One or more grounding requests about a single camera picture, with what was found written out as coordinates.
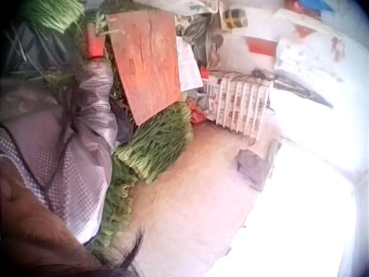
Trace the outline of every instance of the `leaves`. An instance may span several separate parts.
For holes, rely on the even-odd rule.
[[[111,241],[128,226],[130,191],[140,179],[150,183],[167,170],[192,140],[190,109],[177,102],[141,125],[131,143],[112,157],[112,178],[104,204],[101,232],[93,249],[108,251]]]
[[[138,128],[132,142],[116,156],[145,182],[153,182],[168,169],[192,140],[190,109],[176,102]]]
[[[21,8],[22,15],[39,29],[51,28],[60,33],[84,12],[78,0],[28,0]]]

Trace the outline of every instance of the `red object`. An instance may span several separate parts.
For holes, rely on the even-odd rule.
[[[200,70],[200,76],[202,79],[209,79],[209,69],[207,68],[204,68],[204,67],[201,67],[201,70]]]
[[[191,110],[191,123],[199,124],[206,121],[205,113],[196,106],[195,101],[192,98],[187,99],[187,105]]]
[[[248,36],[246,37],[246,43],[251,53],[263,54],[271,57],[276,56],[277,42]]]
[[[301,38],[305,38],[306,36],[315,33],[315,30],[307,28],[305,26],[295,24],[296,30],[298,31]]]
[[[96,36],[94,23],[87,23],[86,41],[87,58],[104,56],[105,36]]]
[[[109,16],[119,78],[137,125],[180,99],[173,14],[141,10]]]

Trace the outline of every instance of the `gray cloth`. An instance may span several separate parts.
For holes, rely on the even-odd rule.
[[[262,191],[266,179],[271,175],[274,165],[274,159],[281,143],[273,140],[269,145],[266,159],[260,158],[249,149],[241,149],[236,155],[237,170],[250,181],[250,187]]]
[[[111,179],[117,133],[111,85],[110,66],[102,59],[86,65],[64,106],[30,86],[12,91],[14,82],[2,82],[2,155],[82,244],[99,229]]]

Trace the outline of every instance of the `person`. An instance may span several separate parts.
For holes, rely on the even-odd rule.
[[[141,235],[117,267],[83,246],[99,230],[118,125],[108,62],[91,59],[81,76],[61,104],[30,83],[2,79],[2,259],[27,276],[136,274]]]

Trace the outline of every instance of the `hair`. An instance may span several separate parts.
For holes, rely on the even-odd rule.
[[[133,265],[133,261],[138,254],[138,251],[142,245],[144,233],[140,231],[136,235],[136,239],[133,247],[124,256],[124,258],[118,264],[113,264],[101,253],[94,253],[95,257],[100,261],[102,267],[95,271],[81,272],[73,277],[140,277],[136,267]]]
[[[140,274],[137,271],[137,267],[133,265],[133,261],[142,245],[143,232],[139,232],[136,236],[133,247],[128,251],[128,253],[124,256],[124,258],[117,264],[112,263],[108,258],[106,258],[101,253],[93,253],[101,263],[101,267],[96,270],[91,271],[75,271],[73,269],[63,269],[59,272],[53,271],[52,276],[54,277],[140,277]],[[3,247],[1,247],[1,255],[0,260],[2,264],[5,266],[3,268],[4,272],[9,270],[13,274],[17,276],[24,277],[49,277],[50,271],[43,270],[42,266],[32,267],[31,268],[20,268],[16,266],[11,259],[4,252]]]

